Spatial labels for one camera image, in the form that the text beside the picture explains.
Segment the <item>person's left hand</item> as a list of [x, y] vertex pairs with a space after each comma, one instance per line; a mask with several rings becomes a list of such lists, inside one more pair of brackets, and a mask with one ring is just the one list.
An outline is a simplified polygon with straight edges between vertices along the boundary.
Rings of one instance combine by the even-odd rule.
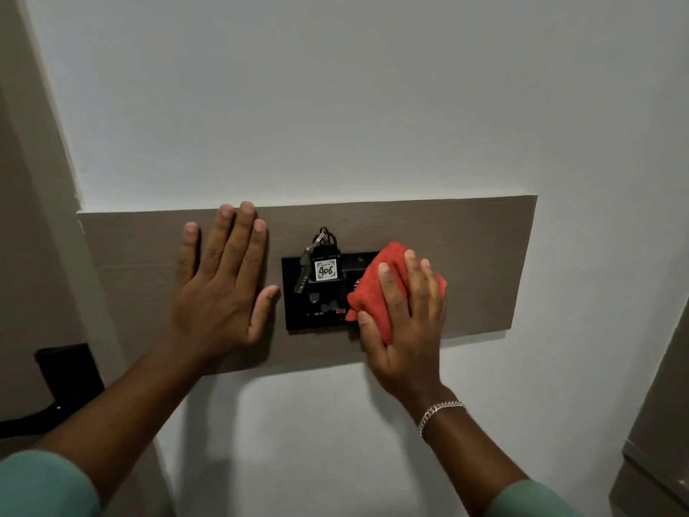
[[164, 337], [166, 341], [177, 341], [180, 346], [200, 347], [213, 359], [254, 346], [247, 344], [252, 308], [258, 293], [270, 286], [264, 284], [269, 234], [266, 222], [256, 211], [249, 246], [236, 280], [219, 273], [224, 245], [221, 226], [219, 208], [208, 233], [203, 234], [199, 227], [198, 269], [183, 287], [177, 287], [176, 270]]

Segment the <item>person's right hand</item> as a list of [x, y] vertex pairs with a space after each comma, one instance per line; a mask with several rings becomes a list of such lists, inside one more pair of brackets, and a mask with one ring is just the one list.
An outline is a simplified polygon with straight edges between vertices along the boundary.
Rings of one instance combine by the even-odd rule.
[[393, 342], [387, 346], [389, 372], [373, 372], [381, 387], [395, 397], [415, 424], [428, 408], [455, 395], [440, 379], [440, 340], [446, 316], [446, 302], [431, 268], [430, 310], [427, 323], [415, 323], [409, 304], [395, 283], [388, 265], [380, 264], [378, 279], [386, 301], [393, 331]]

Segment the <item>red cleaning cloth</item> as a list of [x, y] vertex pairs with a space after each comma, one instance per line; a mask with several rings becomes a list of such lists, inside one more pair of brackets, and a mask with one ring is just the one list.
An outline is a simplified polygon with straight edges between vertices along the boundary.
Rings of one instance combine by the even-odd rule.
[[409, 277], [404, 253], [408, 247], [397, 241], [388, 244], [365, 269], [357, 281], [355, 289], [348, 294], [349, 309], [345, 317], [347, 322], [357, 322], [358, 313], [366, 312], [373, 318], [381, 340], [385, 346], [393, 342], [393, 331], [383, 290], [378, 279], [380, 263], [386, 263], [393, 279], [403, 295], [405, 304], [409, 304]]

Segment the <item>person's left forearm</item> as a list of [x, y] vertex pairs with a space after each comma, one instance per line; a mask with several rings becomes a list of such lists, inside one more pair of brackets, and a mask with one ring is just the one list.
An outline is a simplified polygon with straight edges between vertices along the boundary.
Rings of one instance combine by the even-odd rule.
[[77, 466], [107, 504], [212, 359], [164, 340], [34, 448]]

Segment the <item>person's right forearm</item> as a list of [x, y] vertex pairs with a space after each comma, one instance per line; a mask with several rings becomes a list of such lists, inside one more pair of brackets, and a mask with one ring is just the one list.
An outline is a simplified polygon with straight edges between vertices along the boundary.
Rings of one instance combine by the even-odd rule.
[[439, 402], [418, 423], [470, 517], [484, 517], [505, 489], [527, 474], [483, 431], [463, 403]]

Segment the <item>metal key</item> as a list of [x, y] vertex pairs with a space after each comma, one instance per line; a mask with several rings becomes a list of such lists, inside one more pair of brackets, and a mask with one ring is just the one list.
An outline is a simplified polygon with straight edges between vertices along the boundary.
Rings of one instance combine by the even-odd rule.
[[301, 254], [299, 259], [300, 274], [294, 286], [294, 294], [301, 294], [308, 283], [312, 270], [312, 253], [316, 243], [308, 246]]

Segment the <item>black key tag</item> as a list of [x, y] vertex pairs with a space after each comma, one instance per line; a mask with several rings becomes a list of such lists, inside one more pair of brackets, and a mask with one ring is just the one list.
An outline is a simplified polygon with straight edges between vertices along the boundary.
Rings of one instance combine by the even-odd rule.
[[312, 266], [308, 279], [310, 303], [321, 312], [342, 311], [342, 253], [337, 238], [326, 227], [321, 227], [314, 236], [309, 255]]

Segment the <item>grey cabinet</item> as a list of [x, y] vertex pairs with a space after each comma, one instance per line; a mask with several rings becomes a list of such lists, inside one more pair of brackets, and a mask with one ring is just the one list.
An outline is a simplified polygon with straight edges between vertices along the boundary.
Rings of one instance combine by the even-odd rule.
[[613, 517], [689, 517], [689, 299], [622, 455]]

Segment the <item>black wall switch panel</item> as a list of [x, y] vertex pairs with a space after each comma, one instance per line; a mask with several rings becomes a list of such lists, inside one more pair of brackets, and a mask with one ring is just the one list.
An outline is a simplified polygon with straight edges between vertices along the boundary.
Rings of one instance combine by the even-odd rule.
[[282, 258], [282, 291], [287, 330], [319, 330], [346, 325], [348, 322], [345, 321], [345, 317], [349, 309], [347, 296], [355, 289], [357, 281], [377, 254], [377, 251], [342, 253], [343, 287], [340, 298], [343, 310], [339, 312], [321, 312], [314, 304], [311, 304], [308, 283], [301, 294], [294, 294], [294, 286], [300, 274], [300, 257]]

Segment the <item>wooden wall board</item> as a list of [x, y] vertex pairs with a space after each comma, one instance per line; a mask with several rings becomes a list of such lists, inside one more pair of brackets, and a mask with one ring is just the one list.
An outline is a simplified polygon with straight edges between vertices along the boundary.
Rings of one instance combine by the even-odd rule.
[[[269, 227], [268, 285], [283, 257], [298, 256], [319, 227], [342, 251], [392, 241], [430, 260], [447, 281], [444, 339], [511, 329], [537, 196], [348, 202], [257, 208]], [[185, 223], [207, 234], [216, 211], [79, 213], [110, 318], [128, 365], [160, 334]]]

